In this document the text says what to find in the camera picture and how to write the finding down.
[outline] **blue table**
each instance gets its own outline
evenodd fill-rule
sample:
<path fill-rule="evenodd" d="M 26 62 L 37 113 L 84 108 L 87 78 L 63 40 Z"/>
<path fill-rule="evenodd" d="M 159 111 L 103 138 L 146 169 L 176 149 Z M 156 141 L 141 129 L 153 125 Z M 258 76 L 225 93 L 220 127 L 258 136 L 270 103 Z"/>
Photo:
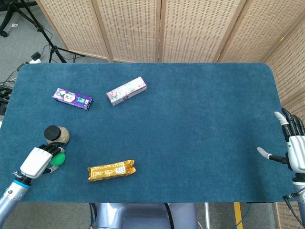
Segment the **blue table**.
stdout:
<path fill-rule="evenodd" d="M 147 90 L 114 107 L 106 93 L 141 76 Z M 64 88 L 93 97 L 90 111 L 52 99 Z M 274 78 L 263 63 L 29 64 L 20 70 L 0 130 L 0 189 L 44 129 L 71 139 L 56 172 L 25 201 L 268 202 L 292 191 Z M 88 183 L 87 167 L 135 160 L 135 174 Z"/>

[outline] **power strip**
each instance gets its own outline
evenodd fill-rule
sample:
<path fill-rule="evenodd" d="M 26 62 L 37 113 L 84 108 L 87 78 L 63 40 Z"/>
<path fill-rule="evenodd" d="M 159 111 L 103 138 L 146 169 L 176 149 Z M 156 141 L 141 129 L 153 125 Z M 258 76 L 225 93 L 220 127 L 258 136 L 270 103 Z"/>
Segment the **power strip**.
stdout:
<path fill-rule="evenodd" d="M 41 63 L 41 60 L 40 60 L 40 59 L 37 59 L 37 60 L 31 60 L 29 63 Z"/>

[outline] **gray carpet floor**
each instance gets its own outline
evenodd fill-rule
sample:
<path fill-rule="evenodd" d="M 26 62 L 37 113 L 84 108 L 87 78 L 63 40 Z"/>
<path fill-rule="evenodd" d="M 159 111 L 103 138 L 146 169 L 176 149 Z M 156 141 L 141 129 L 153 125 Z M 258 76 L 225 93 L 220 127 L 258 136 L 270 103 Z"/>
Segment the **gray carpet floor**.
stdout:
<path fill-rule="evenodd" d="M 47 22 L 38 6 L 31 7 L 33 14 L 38 21 L 49 30 L 52 41 L 59 47 L 62 43 L 58 36 Z M 4 19 L 5 12 L 0 12 L 0 22 Z M 11 24 L 17 23 L 18 27 L 12 28 Z M 0 37 L 0 82 L 16 70 L 18 66 L 31 60 L 35 52 L 42 53 L 43 47 L 47 44 L 43 35 L 36 31 L 36 28 L 28 21 L 16 14 L 6 27 L 9 34 L 7 38 Z M 71 54 L 62 52 L 62 55 L 69 59 Z M 49 59 L 49 48 L 45 47 L 42 54 L 42 62 Z M 76 62 L 106 62 L 105 60 L 81 57 Z M 242 203 L 241 209 L 244 215 L 248 204 Z M 198 220 L 203 228 L 205 227 L 205 212 L 203 203 L 197 204 Z M 210 203 L 209 215 L 212 229 L 231 229 L 235 225 L 233 203 Z M 24 203 L 21 202 L 7 219 L 4 229 L 86 229 L 90 224 L 89 205 L 86 203 Z M 253 204 L 251 212 L 244 221 L 245 229 L 275 229 L 276 217 L 273 204 Z"/>

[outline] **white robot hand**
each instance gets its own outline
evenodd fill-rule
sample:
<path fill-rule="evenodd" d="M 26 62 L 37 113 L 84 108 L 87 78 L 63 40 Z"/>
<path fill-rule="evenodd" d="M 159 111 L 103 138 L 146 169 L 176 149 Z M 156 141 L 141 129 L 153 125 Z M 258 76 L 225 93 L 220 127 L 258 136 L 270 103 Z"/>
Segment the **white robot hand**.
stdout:
<path fill-rule="evenodd" d="M 257 150 L 260 154 L 269 160 L 277 161 L 282 164 L 288 164 L 288 167 L 295 173 L 305 173 L 305 129 L 300 118 L 291 115 L 286 109 L 282 108 L 281 113 L 275 112 L 275 116 L 280 121 L 287 144 L 286 157 L 274 156 L 267 153 L 262 148 Z"/>
<path fill-rule="evenodd" d="M 31 179 L 37 179 L 44 173 L 52 173 L 58 166 L 47 168 L 51 159 L 57 156 L 58 153 L 64 153 L 64 149 L 58 145 L 41 145 L 35 147 L 20 167 L 23 176 Z"/>

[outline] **jar lid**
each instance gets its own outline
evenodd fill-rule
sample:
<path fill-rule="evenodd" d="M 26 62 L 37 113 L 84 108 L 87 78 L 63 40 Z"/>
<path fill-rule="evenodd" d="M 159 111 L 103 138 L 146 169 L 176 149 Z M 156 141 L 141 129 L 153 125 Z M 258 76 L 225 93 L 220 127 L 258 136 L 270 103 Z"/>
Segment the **jar lid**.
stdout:
<path fill-rule="evenodd" d="M 50 125 L 44 130 L 44 137 L 49 141 L 54 141 L 61 136 L 61 130 L 56 125 Z"/>

